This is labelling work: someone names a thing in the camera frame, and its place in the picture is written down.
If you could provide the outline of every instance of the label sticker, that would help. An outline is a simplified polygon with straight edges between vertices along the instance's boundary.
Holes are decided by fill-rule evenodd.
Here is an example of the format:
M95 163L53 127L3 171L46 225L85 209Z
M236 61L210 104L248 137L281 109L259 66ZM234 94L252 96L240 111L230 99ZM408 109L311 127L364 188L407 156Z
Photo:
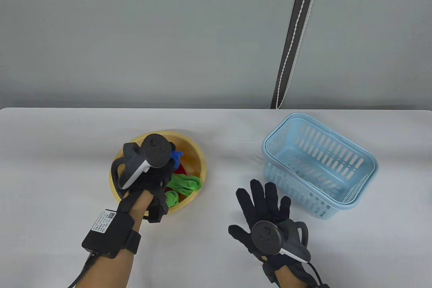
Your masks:
M107 231L108 226L111 224L112 220L114 219L115 214L117 214L115 211L105 209L99 215L98 220L94 223L91 230L99 233L105 233Z

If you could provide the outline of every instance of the blue cloth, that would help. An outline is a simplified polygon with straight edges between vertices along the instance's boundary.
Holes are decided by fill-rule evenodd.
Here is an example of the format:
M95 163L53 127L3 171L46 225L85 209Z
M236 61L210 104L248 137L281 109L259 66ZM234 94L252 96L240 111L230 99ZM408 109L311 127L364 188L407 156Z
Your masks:
M177 171L179 169L180 166L180 157L183 156L183 153L180 151L172 151L171 153L171 158L175 161L174 162L174 171Z

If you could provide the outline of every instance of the white rope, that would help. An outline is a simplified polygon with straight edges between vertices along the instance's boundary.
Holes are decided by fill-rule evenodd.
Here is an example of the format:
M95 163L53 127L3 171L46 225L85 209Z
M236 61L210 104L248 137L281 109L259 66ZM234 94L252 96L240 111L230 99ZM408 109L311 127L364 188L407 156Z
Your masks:
M282 100L281 100L281 102L280 102L280 105L279 105L278 103L279 103L280 84L281 84L281 82L282 82L282 76L283 76L283 73L284 73L284 70L285 70L285 65L287 64L287 60L288 60L288 57L290 56L291 48L293 47L294 37L296 36L296 31L297 31L297 24L298 24L298 20L300 19L301 12L302 12L302 10L303 10L304 1L305 1L305 0L303 0L303 1L301 2L300 11L298 12L298 16L297 16L296 24L295 24L295 26L294 26L293 37L291 38L290 47L289 47L289 49L288 49L287 56L285 57L285 61L284 61L284 64L283 64L283 66L282 66L282 72L281 72L281 74L280 74L279 84L278 84L278 86L277 86L276 109L280 109L280 108L281 108L282 103L283 103L284 100L285 100L285 96L287 95L288 89L289 89L289 87L290 87L290 85L291 85L291 80L292 80L292 78L293 78L294 68L296 67L296 61L297 61L297 56L298 56L298 52L299 52L300 45L301 45L301 40L303 39L304 29L306 28L307 21L309 20L309 14L310 14L310 11L311 11L311 8L312 8L312 3L314 2L314 0L310 0L309 8L308 8L308 10L307 10L307 14L306 14L306 19L304 20L303 29L301 30L300 39L299 39L299 41L298 41L298 46L297 46L297 50L296 50L296 56L294 57L293 66L292 66L292 68L291 68L291 74L290 74L290 77L288 78L287 88L285 89L284 96L283 96L283 98L282 98Z

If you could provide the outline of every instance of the black cable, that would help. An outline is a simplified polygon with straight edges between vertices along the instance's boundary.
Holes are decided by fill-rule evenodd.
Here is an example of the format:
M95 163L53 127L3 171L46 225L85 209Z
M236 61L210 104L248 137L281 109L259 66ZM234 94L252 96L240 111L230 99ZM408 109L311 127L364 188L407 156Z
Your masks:
M317 278L318 278L318 281L320 282L320 285L322 285L323 282L321 281L321 277L320 277L320 275L318 274L318 271L315 269L315 267L312 265L312 263L308 262L307 264L310 265L310 267L312 268L312 270L315 272L315 274L316 274L316 276L317 276Z
M87 273L87 271L91 268L93 263L95 263L98 256L99 256L98 254L94 254L94 253L90 254L90 256L87 258L87 261L84 264L84 267L82 268L81 273L78 275L77 279L75 279L74 282L72 282L72 284L67 288L73 288L82 279L82 277L84 277L85 273Z

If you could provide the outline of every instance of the white table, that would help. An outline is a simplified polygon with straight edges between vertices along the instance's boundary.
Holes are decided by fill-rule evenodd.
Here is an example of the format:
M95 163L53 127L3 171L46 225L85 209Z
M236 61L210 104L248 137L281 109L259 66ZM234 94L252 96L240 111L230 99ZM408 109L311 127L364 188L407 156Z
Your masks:
M7 108L0 111L2 287L66 287L96 217L115 208L108 173L122 144L160 129L185 133L208 162L187 208L144 223L129 287L273 287L228 235L246 228L235 191L263 180L261 143L291 110ZM377 157L361 203L330 220L293 204L309 251L336 287L430 287L432 112L304 111Z

